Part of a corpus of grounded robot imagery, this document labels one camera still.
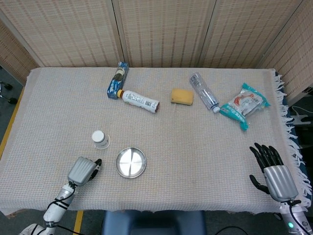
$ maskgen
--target robotic arm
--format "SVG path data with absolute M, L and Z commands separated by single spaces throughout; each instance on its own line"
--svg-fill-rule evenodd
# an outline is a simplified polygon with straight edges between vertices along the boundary
M 93 162 L 87 158 L 78 158 L 67 176 L 68 184 L 61 188 L 44 214 L 46 229 L 38 224 L 32 224 L 25 228 L 20 235 L 54 235 L 58 223 L 76 194 L 76 187 L 83 186 L 92 180 L 100 170 L 101 164 L 101 159 Z
M 300 200 L 295 200 L 298 190 L 288 167 L 283 164 L 277 150 L 272 146 L 266 147 L 257 143 L 255 147 L 258 150 L 254 147 L 250 147 L 250 150 L 256 157 L 267 186 L 261 185 L 253 175 L 250 175 L 253 185 L 280 202 L 279 210 L 289 234 L 312 235 L 312 229 L 304 215 L 304 211 L 307 210 L 299 205 Z

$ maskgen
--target gray tablecloth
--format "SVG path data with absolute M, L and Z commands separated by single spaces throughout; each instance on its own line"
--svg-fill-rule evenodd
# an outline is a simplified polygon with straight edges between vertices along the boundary
M 199 71 L 221 103 L 246 82 L 271 106 L 249 117 L 250 128 L 208 111 L 198 97 L 192 106 L 172 104 L 172 88 L 192 90 L 189 77 Z M 264 178 L 249 150 L 254 142 L 272 145 L 290 168 L 299 199 L 308 206 L 301 155 L 290 146 L 274 70 L 131 68 L 124 84 L 160 101 L 157 114 L 108 99 L 114 68 L 40 68 L 28 77 L 7 146 L 0 161 L 0 208 L 44 210 L 79 156 L 101 158 L 96 178 L 77 189 L 70 209 L 228 210 L 275 212 L 279 204 L 250 182 Z M 111 137 L 106 150 L 91 140 L 94 130 Z M 147 157 L 144 173 L 122 178 L 115 159 L 125 147 Z

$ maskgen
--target tablecloth fringe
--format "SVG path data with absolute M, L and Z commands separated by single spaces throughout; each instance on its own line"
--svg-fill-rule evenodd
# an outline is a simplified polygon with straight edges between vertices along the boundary
M 284 105 L 283 104 L 283 99 L 284 96 L 286 96 L 285 93 L 283 93 L 281 90 L 284 87 L 284 82 L 281 80 L 281 75 L 275 76 L 274 77 L 274 81 L 276 83 L 276 97 L 278 100 L 278 103 L 280 105 L 280 115 L 281 115 L 281 120 L 284 124 L 284 126 L 286 127 L 286 138 L 287 138 L 287 143 L 289 145 L 289 152 L 290 155 L 293 156 L 294 159 L 294 164 L 297 166 L 298 169 L 298 176 L 301 179 L 301 189 L 302 189 L 302 194 L 303 194 L 303 198 L 302 198 L 302 206 L 305 207 L 310 207 L 311 206 L 311 197 L 308 198 L 308 195 L 312 195 L 312 186 L 310 184 L 310 181 L 307 177 L 306 174 L 304 174 L 301 169 L 299 168 L 301 164 L 305 164 L 302 161 L 302 155 L 299 151 L 299 146 L 292 140 L 292 138 L 296 139 L 297 136 L 293 135 L 291 133 L 291 130 L 294 128 L 293 125 L 288 126 L 288 123 L 292 123 L 292 118 L 287 117 L 288 114 L 288 105 Z

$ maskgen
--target snack bag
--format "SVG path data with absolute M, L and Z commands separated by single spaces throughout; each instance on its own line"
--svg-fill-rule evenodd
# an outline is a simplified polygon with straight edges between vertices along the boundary
M 123 88 L 129 67 L 126 62 L 118 62 L 118 67 L 107 90 L 108 98 L 117 99 L 117 92 Z
M 241 129 L 246 131 L 249 127 L 246 117 L 268 106 L 270 104 L 261 93 L 247 83 L 244 83 L 240 93 L 230 102 L 224 104 L 221 107 L 220 113 L 239 121 Z

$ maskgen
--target cable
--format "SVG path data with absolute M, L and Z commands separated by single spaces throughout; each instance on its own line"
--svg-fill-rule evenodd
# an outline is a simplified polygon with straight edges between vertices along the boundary
M 68 228 L 66 228 L 66 227 L 63 227 L 63 226 L 61 226 L 61 225 L 58 225 L 58 227 L 61 228 L 61 229 L 65 229 L 65 230 L 67 230 L 67 231 L 69 231 L 69 232 L 71 232 L 71 233 L 74 233 L 74 234 L 84 235 L 84 234 L 77 233 L 77 232 L 75 232 L 75 231 L 73 231 L 73 230 L 71 230 L 71 229 L 68 229 Z
M 292 212 L 292 205 L 289 205 L 289 211 L 290 211 L 290 214 L 292 216 L 292 218 L 294 219 L 294 221 L 297 223 L 297 225 L 299 225 L 299 227 L 307 234 L 307 235 L 310 235 L 309 232 L 303 228 L 303 226 L 298 222 L 298 220 L 296 220 L 296 218 L 294 217 L 293 215 L 293 212 Z
M 42 229 L 39 233 L 37 233 L 37 235 L 41 234 L 43 231 L 45 231 L 45 229 Z
M 30 235 L 33 235 L 33 234 L 34 234 L 34 232 L 35 232 L 35 230 L 36 230 L 37 227 L 38 227 L 38 224 L 35 225 L 35 227 L 34 227 L 34 229 L 33 229 L 33 231 L 31 232 Z
M 292 108 L 292 110 L 295 111 L 295 113 L 296 113 L 297 115 L 299 115 L 299 113 L 298 113 L 294 108 L 302 109 L 302 110 L 304 110 L 304 111 L 306 111 L 306 112 L 308 112 L 308 113 L 310 113 L 310 114 L 313 114 L 313 112 L 308 111 L 308 110 L 306 110 L 306 109 L 304 109 L 304 108 L 301 108 L 301 107 L 298 107 L 298 106 L 292 106 L 291 108 Z
M 230 228 L 240 229 L 241 231 L 243 231 L 245 233 L 245 235 L 248 235 L 248 233 L 245 230 L 243 230 L 242 228 L 239 228 L 237 226 L 227 226 L 227 227 L 219 230 L 217 233 L 215 233 L 215 235 L 219 234 L 220 232 L 224 231 L 225 229 L 230 229 Z
M 65 200 L 69 199 L 71 196 L 73 196 L 73 194 L 75 193 L 75 189 L 76 189 L 76 188 L 75 188 L 75 184 L 72 183 L 72 182 L 69 182 L 68 184 L 72 186 L 73 192 L 72 192 L 68 197 L 65 197 L 65 198 L 62 198 L 62 199 L 55 199 L 53 202 L 51 202 L 51 203 L 48 205 L 47 210 L 49 209 L 49 207 L 50 207 L 53 203 L 65 201 Z

